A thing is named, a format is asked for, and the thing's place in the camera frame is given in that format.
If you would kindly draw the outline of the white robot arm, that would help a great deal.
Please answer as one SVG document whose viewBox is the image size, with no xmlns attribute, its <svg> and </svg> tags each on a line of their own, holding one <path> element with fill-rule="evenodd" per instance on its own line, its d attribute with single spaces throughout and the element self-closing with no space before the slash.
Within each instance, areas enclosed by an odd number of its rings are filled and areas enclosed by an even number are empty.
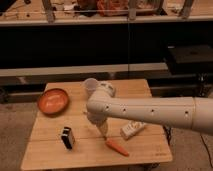
<svg viewBox="0 0 213 171">
<path fill-rule="evenodd" d="M 213 135 L 213 99 L 203 97 L 116 98 L 115 88 L 101 82 L 86 104 L 90 118 L 142 121 Z"/>
</svg>

